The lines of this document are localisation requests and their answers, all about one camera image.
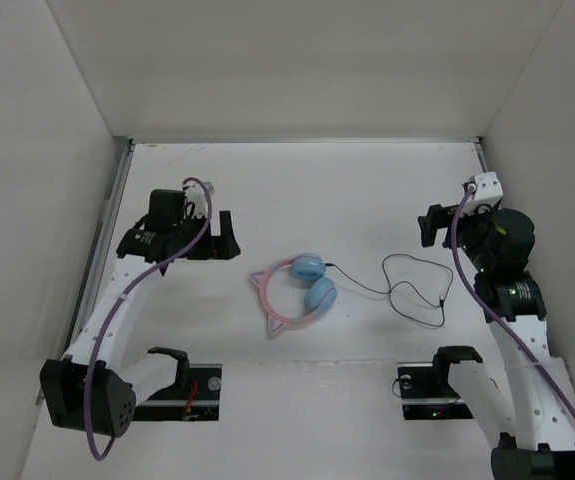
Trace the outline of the pink blue cat-ear headphones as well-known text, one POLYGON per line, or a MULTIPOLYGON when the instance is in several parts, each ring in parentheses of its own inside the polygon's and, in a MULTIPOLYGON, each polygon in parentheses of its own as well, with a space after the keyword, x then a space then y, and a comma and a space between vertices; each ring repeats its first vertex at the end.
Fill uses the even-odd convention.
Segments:
POLYGON ((302 329, 329 311, 338 291, 327 268, 319 255, 301 253, 249 274, 267 317, 269 338, 302 329))

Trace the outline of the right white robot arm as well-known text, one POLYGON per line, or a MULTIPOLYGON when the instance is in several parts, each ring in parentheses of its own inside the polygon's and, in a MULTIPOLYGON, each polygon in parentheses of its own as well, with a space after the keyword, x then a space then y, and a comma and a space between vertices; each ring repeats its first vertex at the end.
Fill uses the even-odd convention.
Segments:
POLYGON ((464 285, 484 312, 511 396, 492 384, 482 357, 469 346, 438 349, 432 386, 465 401, 489 442, 494 478, 575 479, 575 407, 555 379, 565 365, 550 353, 544 300, 526 269, 533 222, 519 211, 483 204, 471 213, 432 205, 418 224, 423 246, 445 229, 443 245, 454 263, 465 255, 475 267, 474 280, 464 285))

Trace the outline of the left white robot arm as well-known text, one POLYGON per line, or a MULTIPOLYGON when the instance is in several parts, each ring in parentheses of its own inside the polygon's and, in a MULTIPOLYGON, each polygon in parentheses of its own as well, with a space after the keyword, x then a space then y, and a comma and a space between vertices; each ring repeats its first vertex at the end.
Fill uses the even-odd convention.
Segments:
POLYGON ((131 365, 124 356, 149 294, 174 262, 240 254, 231 213, 215 211, 213 194, 211 183, 195 177, 178 190, 150 193, 147 212, 118 244, 114 270, 87 323, 63 356, 41 369, 54 426, 117 439, 150 397, 160 391, 176 397, 190 388, 182 350, 154 346, 131 365))

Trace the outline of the left metal table rail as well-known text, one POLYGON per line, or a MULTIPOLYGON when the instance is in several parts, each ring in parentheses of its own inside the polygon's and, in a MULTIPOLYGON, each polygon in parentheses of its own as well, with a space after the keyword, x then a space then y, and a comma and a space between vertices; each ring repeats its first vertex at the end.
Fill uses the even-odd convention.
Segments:
POLYGON ((111 238, 115 229, 123 198, 135 143, 129 137, 114 137, 115 155, 105 189, 101 212, 96 223, 82 283, 78 292, 73 316, 64 340, 65 351, 82 331, 96 303, 102 274, 109 255, 111 238))

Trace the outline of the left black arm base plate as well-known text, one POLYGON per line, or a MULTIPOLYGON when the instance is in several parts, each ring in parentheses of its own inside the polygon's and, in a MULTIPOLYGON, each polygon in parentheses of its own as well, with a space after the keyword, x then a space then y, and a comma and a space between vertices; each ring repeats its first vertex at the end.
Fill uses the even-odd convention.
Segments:
POLYGON ((221 364, 197 364, 189 370, 185 387, 171 385, 140 404, 135 422, 218 421, 222 388, 221 364))

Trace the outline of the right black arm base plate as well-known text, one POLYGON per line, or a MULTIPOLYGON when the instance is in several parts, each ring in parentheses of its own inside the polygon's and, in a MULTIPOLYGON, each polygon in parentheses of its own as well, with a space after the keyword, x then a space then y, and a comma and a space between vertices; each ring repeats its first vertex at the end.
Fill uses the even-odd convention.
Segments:
POLYGON ((407 421, 473 418, 465 401, 450 386, 437 380, 431 363, 398 363, 392 393, 401 400, 407 421))

